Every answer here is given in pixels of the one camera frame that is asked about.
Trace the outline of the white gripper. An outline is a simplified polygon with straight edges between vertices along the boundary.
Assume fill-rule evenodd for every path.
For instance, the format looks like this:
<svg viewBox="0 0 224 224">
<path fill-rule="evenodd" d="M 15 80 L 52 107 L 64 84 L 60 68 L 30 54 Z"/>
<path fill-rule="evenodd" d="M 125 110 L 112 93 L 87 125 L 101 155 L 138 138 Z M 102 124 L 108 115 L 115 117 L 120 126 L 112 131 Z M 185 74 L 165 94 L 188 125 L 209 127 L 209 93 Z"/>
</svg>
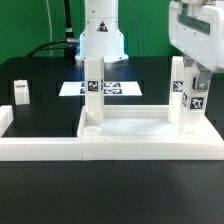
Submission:
<svg viewBox="0 0 224 224">
<path fill-rule="evenodd" d="M 169 40 L 200 63 L 193 89 L 208 91 L 212 72 L 224 73 L 224 0 L 171 0 Z"/>
</svg>

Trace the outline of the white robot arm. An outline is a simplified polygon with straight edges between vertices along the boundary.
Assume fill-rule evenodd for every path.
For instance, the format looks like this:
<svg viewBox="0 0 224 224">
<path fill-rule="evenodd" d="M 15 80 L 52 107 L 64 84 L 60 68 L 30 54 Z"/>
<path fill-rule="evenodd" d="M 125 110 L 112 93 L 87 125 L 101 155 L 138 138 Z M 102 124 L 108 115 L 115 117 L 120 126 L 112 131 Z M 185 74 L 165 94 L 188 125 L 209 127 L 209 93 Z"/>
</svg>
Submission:
<svg viewBox="0 0 224 224">
<path fill-rule="evenodd" d="M 119 0 L 84 0 L 85 29 L 77 60 L 102 57 L 126 60 L 118 27 Z M 224 73 L 224 0 L 171 0 L 168 33 L 171 45 L 213 73 Z"/>
</svg>

